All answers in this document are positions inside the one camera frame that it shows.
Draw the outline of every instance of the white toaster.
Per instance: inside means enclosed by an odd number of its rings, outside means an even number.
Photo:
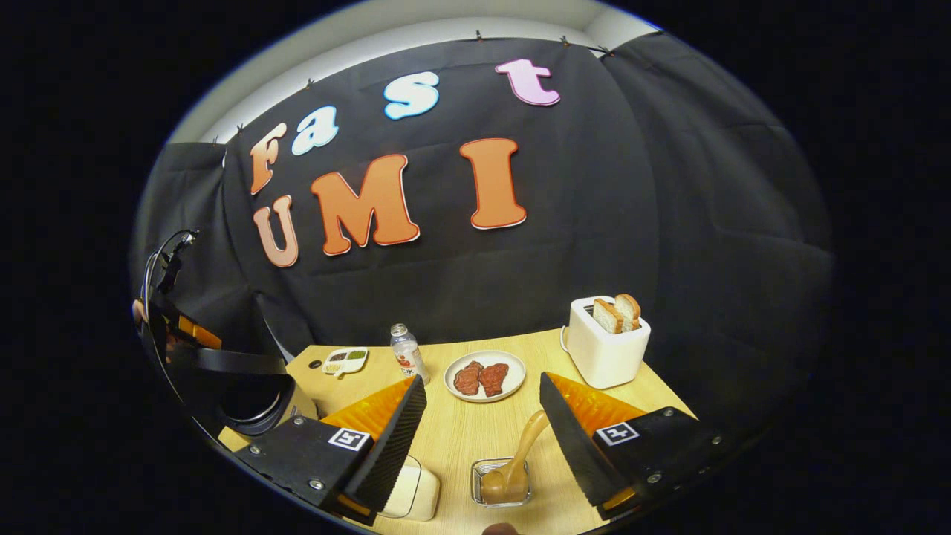
[[[565,348],[588,385],[610,388],[633,381],[644,360],[650,338],[650,325],[640,318],[641,328],[611,334],[594,321],[589,312],[594,300],[613,303],[607,296],[572,301]]]

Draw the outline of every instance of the letter cutout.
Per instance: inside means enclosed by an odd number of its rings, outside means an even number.
[[[323,230],[327,236],[323,252],[327,256],[350,250],[350,240],[343,236],[341,225],[365,247],[370,237],[370,223],[377,216],[373,241],[382,246],[412,242],[419,237],[419,227],[410,221],[403,195],[403,170],[406,156],[390,154],[370,163],[363,176],[359,196],[338,172],[323,175],[310,186],[320,201]]]
[[[515,201],[510,156],[518,150],[511,139],[488,138],[470,141],[459,148],[473,165],[475,213],[470,220],[480,230],[514,227],[528,217]]]
[[[390,101],[383,113],[394,121],[422,115],[439,101],[439,91],[433,87],[438,83],[439,77],[429,71],[397,78],[383,90],[383,96]]]
[[[271,208],[264,207],[254,212],[254,224],[258,226],[264,254],[271,264],[278,268],[290,268],[297,262],[298,255],[297,235],[294,233],[294,222],[291,221],[291,196],[284,195],[274,201],[274,211],[281,220],[281,231],[286,242],[283,249],[278,248],[274,241],[274,232],[271,231]]]
[[[252,195],[257,195],[274,176],[274,171],[267,165],[278,161],[278,138],[283,137],[286,132],[287,125],[280,123],[251,148]]]
[[[538,81],[539,76],[551,76],[552,73],[544,67],[535,67],[527,59],[516,59],[495,67],[495,72],[509,75],[509,84],[512,92],[522,102],[534,106],[553,106],[561,95],[558,91],[546,91]]]
[[[300,133],[294,138],[291,152],[295,156],[300,156],[314,147],[323,147],[330,143],[337,137],[337,132],[340,131],[340,128],[334,124],[336,118],[337,108],[333,106],[324,106],[310,112],[298,124],[298,132]]]

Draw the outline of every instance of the plastic bottle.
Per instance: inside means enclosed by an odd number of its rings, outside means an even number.
[[[390,327],[390,347],[397,357],[399,369],[402,370],[404,377],[413,377],[419,375],[422,377],[422,383],[429,385],[429,371],[422,362],[422,355],[419,354],[419,344],[416,336],[409,331],[404,324],[396,324]]]

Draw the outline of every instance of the table surface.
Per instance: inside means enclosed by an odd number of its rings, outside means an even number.
[[[542,431],[528,454],[533,497],[527,504],[486,508],[471,498],[472,464],[480,459],[513,456],[522,428],[542,408],[538,401],[541,372],[549,371],[584,384],[571,356],[561,348],[560,330],[419,347],[432,379],[426,386],[427,406],[410,455],[439,478],[436,516],[428,522],[377,516],[373,531],[386,535],[479,535],[488,525],[508,522],[525,535],[558,535],[581,533],[607,523],[588,504],[574,481],[551,426]],[[389,347],[369,347],[363,369],[339,379],[319,367],[309,367],[315,360],[326,362],[329,353],[341,347],[311,346],[287,366],[304,392],[317,403],[321,418],[403,379]],[[446,367],[483,349],[508,351],[520,358],[527,371],[525,382],[511,396],[493,403],[458,399],[443,382]],[[675,406],[693,416],[646,363],[642,363],[633,381],[601,391],[648,412]]]

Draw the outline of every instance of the steak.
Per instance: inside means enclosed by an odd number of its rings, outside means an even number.
[[[456,390],[467,396],[475,396],[478,393],[478,376],[482,371],[482,364],[479,361],[472,361],[463,369],[456,372],[453,379],[453,386]]]
[[[493,364],[478,374],[478,381],[485,388],[486,397],[491,398],[502,393],[502,381],[509,374],[509,365]]]

